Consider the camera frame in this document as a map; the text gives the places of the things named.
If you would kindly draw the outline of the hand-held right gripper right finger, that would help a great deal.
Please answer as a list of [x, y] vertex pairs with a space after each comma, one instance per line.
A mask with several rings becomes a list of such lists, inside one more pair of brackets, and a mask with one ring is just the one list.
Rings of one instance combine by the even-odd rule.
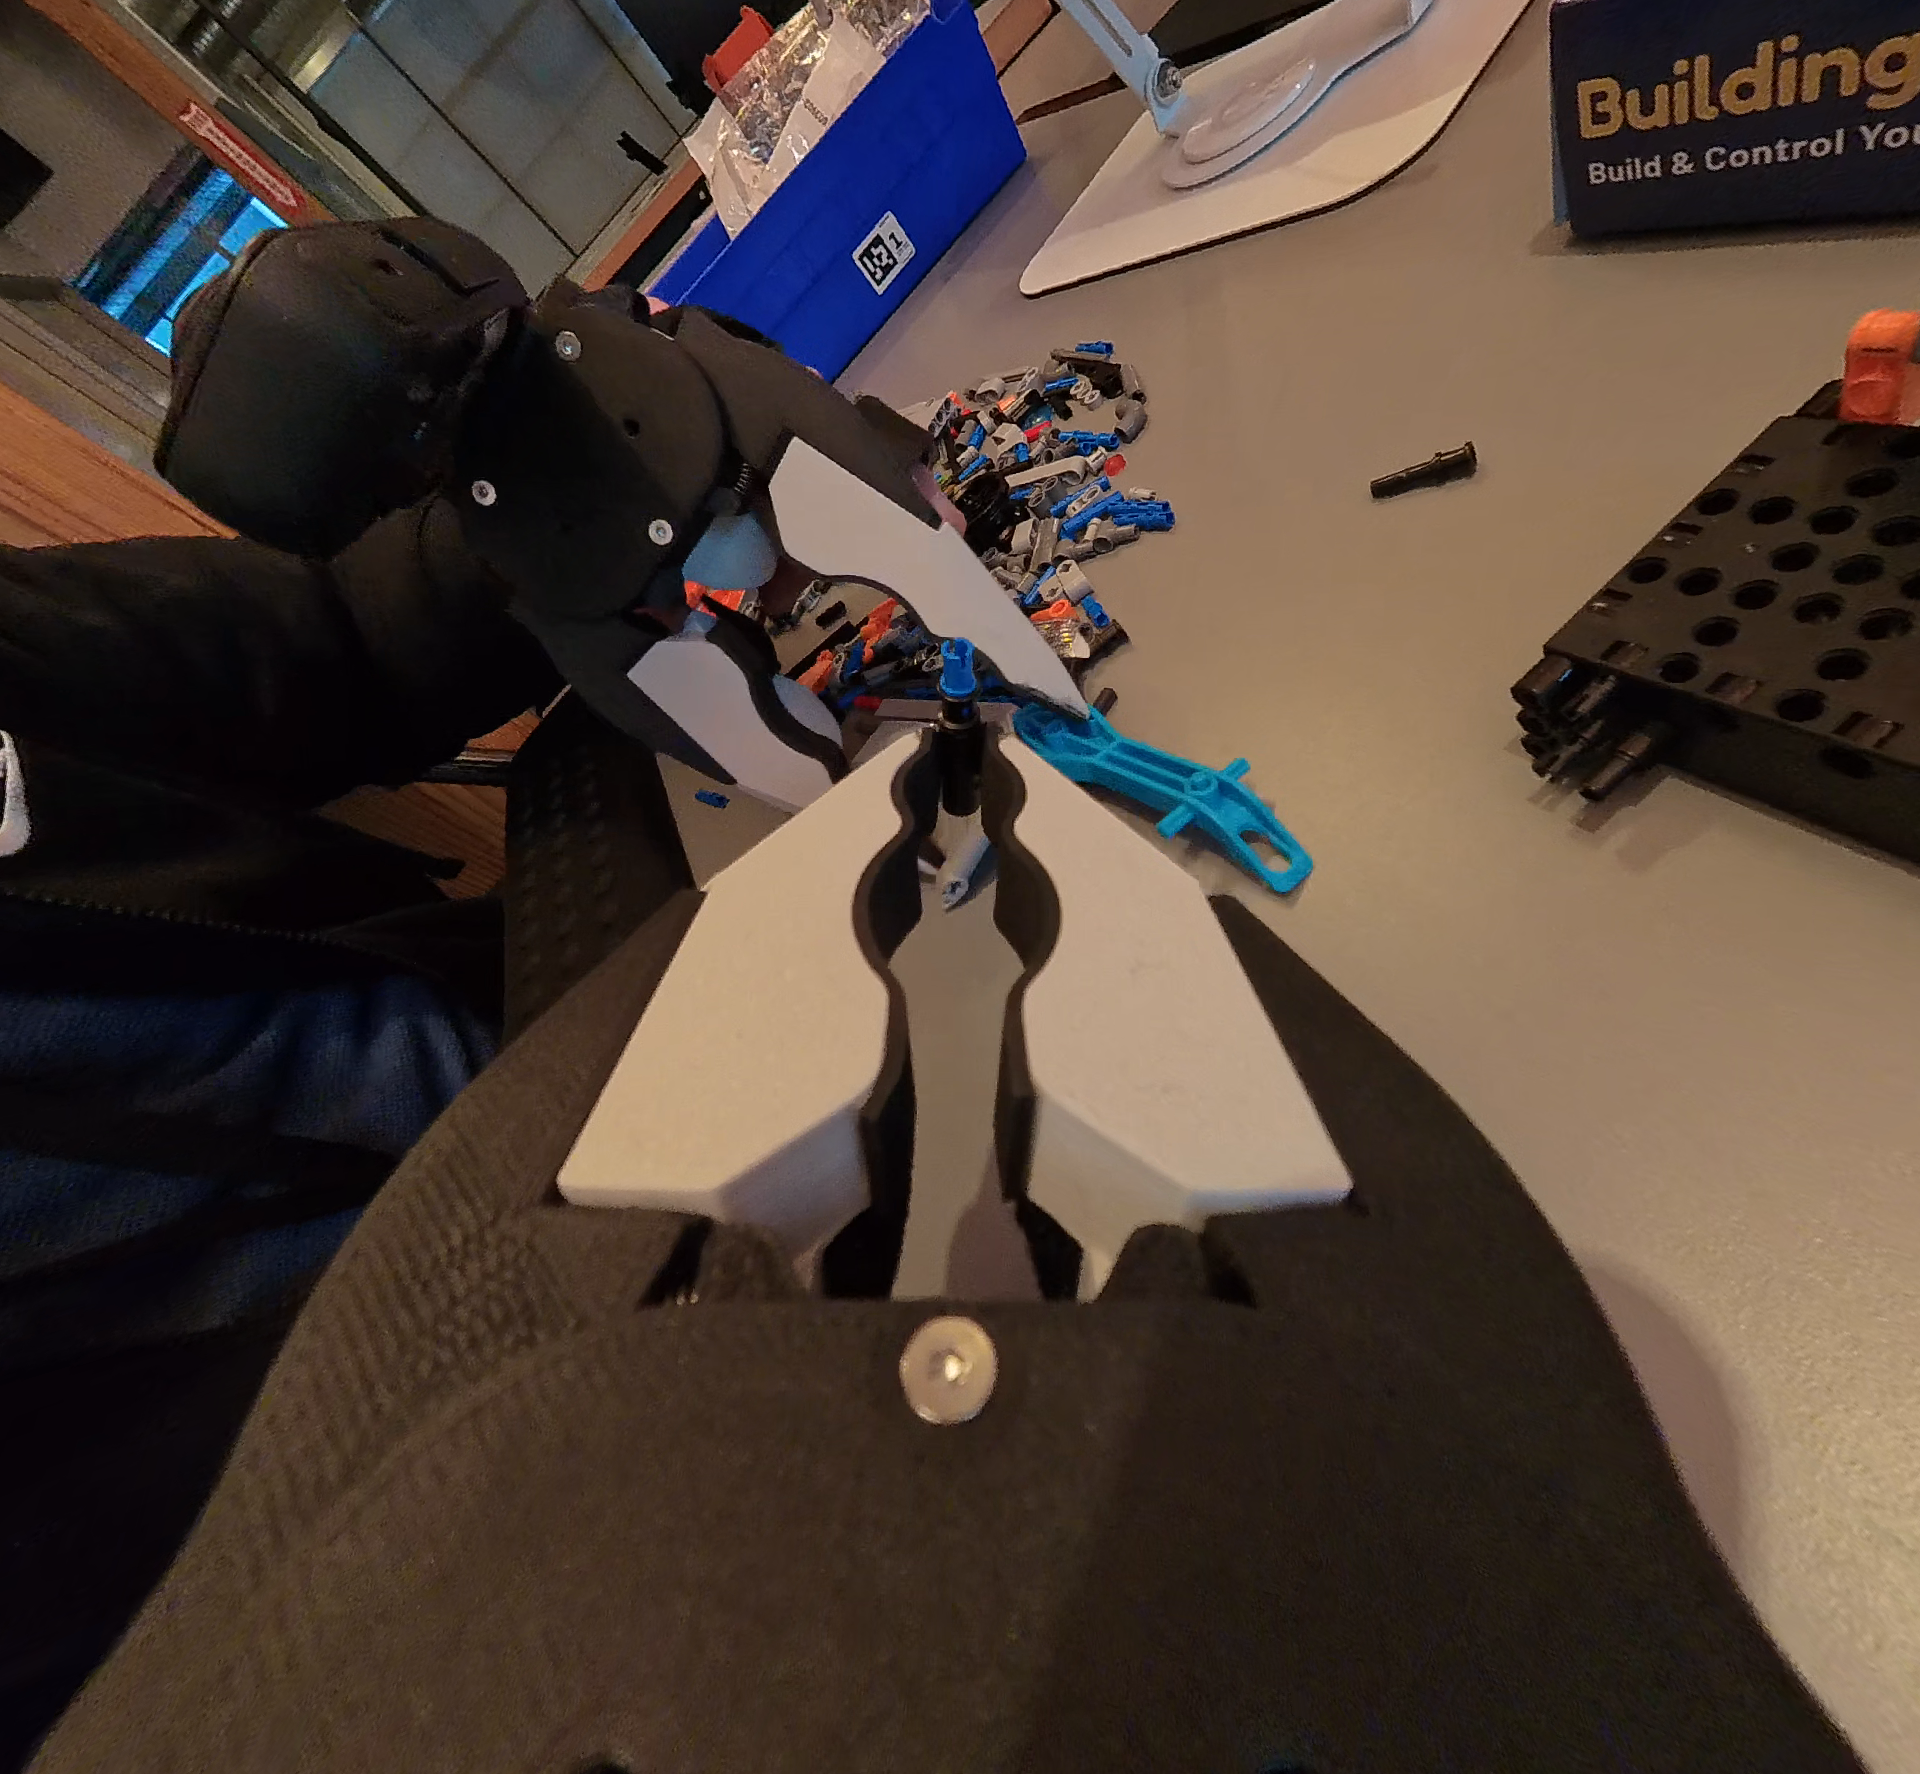
[[983, 760], [997, 930], [1019, 959], [1000, 1192], [1045, 1298], [1094, 1298], [1148, 1226], [1333, 1205], [1354, 1175], [1205, 887], [1016, 736]]

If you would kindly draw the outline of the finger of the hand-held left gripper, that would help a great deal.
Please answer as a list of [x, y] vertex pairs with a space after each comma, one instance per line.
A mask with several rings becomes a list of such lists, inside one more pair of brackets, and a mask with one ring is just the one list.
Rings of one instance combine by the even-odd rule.
[[806, 808], [853, 769], [833, 710], [738, 624], [685, 624], [655, 641], [629, 683], [685, 733], [698, 766], [780, 812]]
[[685, 579], [718, 586], [744, 572], [757, 585], [780, 559], [876, 585], [924, 631], [971, 638], [977, 665], [987, 663], [1007, 696], [1078, 716], [1089, 709], [1059, 657], [924, 495], [895, 501], [806, 439], [783, 444], [769, 485], [750, 481], [738, 491], [725, 481], [685, 501]]

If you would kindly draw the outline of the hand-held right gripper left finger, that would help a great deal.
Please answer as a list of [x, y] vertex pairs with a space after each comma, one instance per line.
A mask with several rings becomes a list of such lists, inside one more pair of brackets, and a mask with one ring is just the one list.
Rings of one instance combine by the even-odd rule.
[[917, 1166], [892, 955], [921, 922], [933, 732], [899, 733], [698, 897], [558, 1194], [682, 1213], [819, 1256], [836, 1298], [887, 1298]]

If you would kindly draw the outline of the person's left forearm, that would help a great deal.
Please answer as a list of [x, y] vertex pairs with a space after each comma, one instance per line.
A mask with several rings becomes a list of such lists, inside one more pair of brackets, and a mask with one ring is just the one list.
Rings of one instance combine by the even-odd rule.
[[563, 677], [443, 501], [330, 560], [242, 537], [4, 549], [4, 891], [319, 932], [448, 864], [324, 805], [409, 786]]

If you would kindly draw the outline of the pile of building kit parts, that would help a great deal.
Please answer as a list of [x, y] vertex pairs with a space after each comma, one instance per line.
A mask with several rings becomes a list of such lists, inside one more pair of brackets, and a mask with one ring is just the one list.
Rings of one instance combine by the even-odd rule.
[[[1110, 336], [966, 380], [901, 409], [931, 439], [931, 474], [992, 585], [1016, 605], [1075, 683], [1128, 645], [1094, 563], [1176, 530], [1173, 501], [1131, 477], [1148, 425], [1141, 367]], [[895, 595], [813, 579], [769, 622], [789, 678], [838, 716], [881, 699], [931, 699], [938, 637]]]

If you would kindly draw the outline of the blue plastic bin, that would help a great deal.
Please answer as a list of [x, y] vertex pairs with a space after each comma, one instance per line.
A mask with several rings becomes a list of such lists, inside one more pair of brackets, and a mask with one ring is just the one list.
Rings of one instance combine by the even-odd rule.
[[971, 0], [924, 20], [738, 233], [711, 216], [649, 281], [838, 376], [1026, 160]]

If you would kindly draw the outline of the clear plastic bag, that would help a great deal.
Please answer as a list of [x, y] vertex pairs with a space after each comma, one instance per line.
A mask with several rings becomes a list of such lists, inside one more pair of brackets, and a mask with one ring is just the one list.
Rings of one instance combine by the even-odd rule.
[[741, 182], [773, 169], [783, 135], [799, 137], [792, 160], [806, 156], [927, 10], [931, 0], [803, 0], [722, 81], [688, 135], [688, 156], [704, 176], [733, 159]]

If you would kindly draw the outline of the person's dark clothing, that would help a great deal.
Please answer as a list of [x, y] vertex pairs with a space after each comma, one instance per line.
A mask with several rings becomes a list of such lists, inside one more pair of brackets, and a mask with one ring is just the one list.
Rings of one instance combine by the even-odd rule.
[[315, 1285], [504, 1033], [504, 906], [269, 932], [4, 896], [4, 1767], [222, 1482]]

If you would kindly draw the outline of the white book stand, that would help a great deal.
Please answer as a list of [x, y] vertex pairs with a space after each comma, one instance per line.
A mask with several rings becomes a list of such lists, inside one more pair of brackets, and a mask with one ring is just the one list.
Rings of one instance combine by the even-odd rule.
[[1533, 0], [1333, 0], [1179, 68], [1114, 0], [1055, 0], [1144, 118], [1023, 271], [1023, 295], [1220, 245], [1379, 186], [1454, 120]]

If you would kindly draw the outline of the robot kit box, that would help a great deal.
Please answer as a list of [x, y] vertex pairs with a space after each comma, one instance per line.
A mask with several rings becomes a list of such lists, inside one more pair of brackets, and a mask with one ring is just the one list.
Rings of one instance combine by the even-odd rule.
[[1919, 213], [1919, 0], [1556, 0], [1580, 239]]

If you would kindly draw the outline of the cyan frame piece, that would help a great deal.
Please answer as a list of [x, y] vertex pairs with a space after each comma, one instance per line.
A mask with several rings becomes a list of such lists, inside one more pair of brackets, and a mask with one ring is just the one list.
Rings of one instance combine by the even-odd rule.
[[1243, 756], [1215, 769], [1163, 752], [1121, 733], [1091, 704], [1079, 716], [1055, 704], [1023, 704], [1015, 732], [1064, 776], [1156, 815], [1161, 838], [1199, 834], [1272, 896], [1294, 896], [1313, 876], [1308, 847], [1246, 783]]

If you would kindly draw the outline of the black base plate assembly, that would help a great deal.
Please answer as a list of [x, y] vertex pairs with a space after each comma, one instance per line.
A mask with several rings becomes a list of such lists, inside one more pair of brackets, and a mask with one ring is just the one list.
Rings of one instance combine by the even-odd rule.
[[1919, 864], [1919, 311], [1775, 418], [1513, 684], [1534, 776], [1646, 769]]

